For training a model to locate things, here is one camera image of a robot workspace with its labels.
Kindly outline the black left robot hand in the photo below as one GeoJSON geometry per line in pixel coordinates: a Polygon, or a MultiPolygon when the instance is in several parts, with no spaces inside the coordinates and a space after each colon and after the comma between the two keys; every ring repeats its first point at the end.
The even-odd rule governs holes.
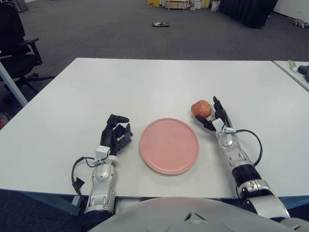
{"type": "Polygon", "coordinates": [[[110,155],[116,154],[132,142],[129,119],[124,116],[111,114],[107,125],[101,134],[100,145],[110,149],[110,155]]]}

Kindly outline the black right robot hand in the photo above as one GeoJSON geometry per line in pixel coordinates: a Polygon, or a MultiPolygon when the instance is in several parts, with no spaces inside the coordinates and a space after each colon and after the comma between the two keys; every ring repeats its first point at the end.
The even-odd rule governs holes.
{"type": "MultiPolygon", "coordinates": [[[[224,125],[228,128],[232,127],[232,123],[230,121],[230,118],[226,112],[226,110],[223,108],[223,106],[221,105],[220,101],[214,96],[213,97],[213,101],[214,101],[214,109],[215,109],[215,118],[216,119],[221,119],[224,123],[224,125]]],[[[195,118],[203,124],[203,126],[205,128],[207,128],[210,131],[216,131],[214,125],[212,124],[212,121],[207,120],[206,118],[202,117],[202,116],[195,116],[195,118]]]]}

